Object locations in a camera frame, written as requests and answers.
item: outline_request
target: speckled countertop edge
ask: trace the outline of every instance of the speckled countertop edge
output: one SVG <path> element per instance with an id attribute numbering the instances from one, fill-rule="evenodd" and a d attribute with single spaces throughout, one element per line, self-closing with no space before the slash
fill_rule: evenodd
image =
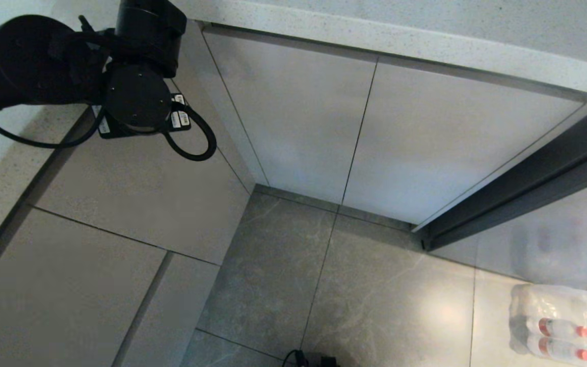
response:
<path id="1" fill-rule="evenodd" d="M 179 5 L 190 19 L 486 70 L 587 92 L 587 62 L 536 49 L 278 5 Z"/>

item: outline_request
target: countertop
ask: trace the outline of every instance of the countertop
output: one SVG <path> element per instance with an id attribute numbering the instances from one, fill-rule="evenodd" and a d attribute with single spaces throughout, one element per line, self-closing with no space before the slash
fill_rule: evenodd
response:
<path id="1" fill-rule="evenodd" d="M 175 0 L 189 18 L 587 92 L 587 2 Z"/>

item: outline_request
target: marble floor tile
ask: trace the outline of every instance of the marble floor tile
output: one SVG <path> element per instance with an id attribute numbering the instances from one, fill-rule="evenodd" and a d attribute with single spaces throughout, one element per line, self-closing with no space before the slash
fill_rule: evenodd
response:
<path id="1" fill-rule="evenodd" d="M 298 348 L 335 215 L 254 193 L 198 328 L 274 356 Z"/>
<path id="2" fill-rule="evenodd" d="M 473 268 L 407 246 L 407 232 L 338 216 L 304 351 L 343 367 L 468 366 Z"/>
<path id="3" fill-rule="evenodd" d="M 282 361 L 196 330 L 181 367 L 279 367 Z"/>
<path id="4" fill-rule="evenodd" d="M 524 281 L 476 270 L 471 367 L 566 367 L 568 364 L 516 353 L 512 346 L 512 291 Z"/>

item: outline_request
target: white label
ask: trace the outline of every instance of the white label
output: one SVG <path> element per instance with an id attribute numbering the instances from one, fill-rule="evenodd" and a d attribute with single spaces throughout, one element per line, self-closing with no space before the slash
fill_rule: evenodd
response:
<path id="1" fill-rule="evenodd" d="M 184 96 L 182 94 L 175 95 L 175 101 L 184 104 Z M 179 111 L 178 114 L 180 115 L 180 122 L 182 123 L 182 126 L 189 126 L 189 116 L 187 116 L 187 114 L 183 111 Z"/>
<path id="2" fill-rule="evenodd" d="M 98 113 L 101 112 L 101 106 L 92 106 L 92 111 L 94 112 L 95 118 L 98 117 Z M 102 134 L 108 134 L 110 132 L 110 127 L 108 126 L 108 121 L 104 118 L 101 120 L 101 123 L 98 124 L 98 131 Z"/>
<path id="3" fill-rule="evenodd" d="M 173 128 L 179 128 L 180 127 L 180 117 L 178 116 L 178 112 L 172 112 L 172 125 Z"/>

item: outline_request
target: plastic wrap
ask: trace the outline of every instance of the plastic wrap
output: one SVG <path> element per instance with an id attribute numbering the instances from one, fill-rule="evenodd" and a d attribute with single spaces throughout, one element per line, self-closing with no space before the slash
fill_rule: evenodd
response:
<path id="1" fill-rule="evenodd" d="M 550 322 L 558 325 L 557 332 L 546 327 L 552 325 Z M 578 327 L 578 332 L 563 332 L 564 325 Z M 587 332 L 581 332 L 587 330 L 587 291 L 566 286 L 517 285 L 512 291 L 509 328 L 510 346 L 516 353 L 587 366 L 583 359 L 587 358 Z"/>

